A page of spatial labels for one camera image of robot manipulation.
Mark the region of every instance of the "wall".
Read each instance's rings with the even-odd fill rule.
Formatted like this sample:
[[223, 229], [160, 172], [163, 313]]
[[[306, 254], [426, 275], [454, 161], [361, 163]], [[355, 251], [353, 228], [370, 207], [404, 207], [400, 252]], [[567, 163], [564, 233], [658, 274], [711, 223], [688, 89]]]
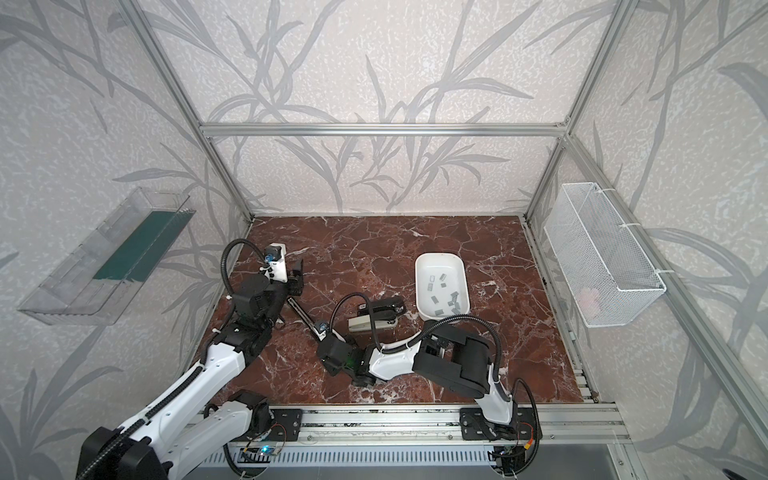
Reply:
[[[141, 4], [209, 122], [563, 121], [614, 7], [612, 0]], [[554, 143], [217, 140], [253, 209], [272, 214], [520, 213]]]
[[[639, 8], [576, 135], [630, 205], [747, 371], [768, 391], [768, 4]], [[533, 224], [600, 398], [617, 402], [650, 478], [768, 478], [768, 458], [663, 300], [625, 327], [587, 330]]]
[[[0, 5], [0, 474], [74, 478], [79, 445], [184, 368], [245, 231], [112, 2]], [[16, 307], [137, 186], [197, 212], [113, 326], [46, 326]]]

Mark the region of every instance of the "gray floor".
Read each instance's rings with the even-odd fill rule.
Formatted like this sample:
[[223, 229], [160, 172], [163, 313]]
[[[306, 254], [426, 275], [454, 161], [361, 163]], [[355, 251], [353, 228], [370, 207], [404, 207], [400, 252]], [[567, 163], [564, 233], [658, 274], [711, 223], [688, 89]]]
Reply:
[[[197, 468], [185, 480], [234, 480], [228, 468]], [[388, 468], [268, 468], [259, 480], [496, 480], [500, 475], [484, 467], [388, 467]], [[616, 471], [605, 445], [542, 445], [534, 462], [518, 478], [567, 478], [568, 480], [617, 480]]]

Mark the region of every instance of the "white plastic tray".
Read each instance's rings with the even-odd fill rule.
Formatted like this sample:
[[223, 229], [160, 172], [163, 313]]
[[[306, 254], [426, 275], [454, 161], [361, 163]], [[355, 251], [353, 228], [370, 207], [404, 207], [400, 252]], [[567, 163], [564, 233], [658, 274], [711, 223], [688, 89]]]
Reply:
[[[449, 305], [455, 301], [458, 301], [458, 312], [453, 310], [455, 304]], [[416, 259], [416, 309], [422, 320], [469, 313], [469, 288], [461, 258], [453, 253], [419, 255]]]

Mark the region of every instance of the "mesh basket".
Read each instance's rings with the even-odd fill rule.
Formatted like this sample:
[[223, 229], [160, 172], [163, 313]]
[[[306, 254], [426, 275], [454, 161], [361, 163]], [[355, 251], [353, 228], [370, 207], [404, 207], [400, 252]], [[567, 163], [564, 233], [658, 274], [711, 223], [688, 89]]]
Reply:
[[595, 183], [562, 184], [544, 230], [587, 326], [626, 325], [667, 290]]

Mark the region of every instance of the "brown marble table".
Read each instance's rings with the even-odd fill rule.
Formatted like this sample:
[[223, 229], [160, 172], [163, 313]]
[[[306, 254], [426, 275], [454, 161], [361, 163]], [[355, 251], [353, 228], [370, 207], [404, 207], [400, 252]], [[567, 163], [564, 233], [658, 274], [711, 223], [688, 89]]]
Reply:
[[[427, 252], [450, 252], [464, 261], [471, 313], [496, 325], [502, 336], [502, 378], [520, 376], [537, 402], [581, 402], [531, 251], [517, 217], [264, 217], [257, 218], [248, 238], [260, 247], [285, 243], [289, 264], [304, 259], [305, 287], [298, 299], [314, 319], [328, 319], [344, 295], [363, 291], [372, 298], [402, 295], [409, 312], [394, 330], [382, 331], [382, 342], [404, 339], [421, 329], [415, 307], [414, 262]], [[259, 265], [243, 249], [231, 275], [235, 288]], [[336, 321], [346, 332], [346, 318], [360, 303], [350, 300]], [[219, 326], [229, 301], [219, 300], [210, 328]], [[316, 342], [288, 307], [286, 326], [273, 333], [262, 352], [243, 373], [216, 396], [226, 400], [238, 389], [261, 393], [274, 405], [357, 402], [471, 403], [417, 376], [397, 377], [371, 389], [349, 384], [349, 377], [329, 376], [315, 357]], [[475, 329], [463, 323], [462, 328]], [[365, 346], [370, 335], [358, 334]]]

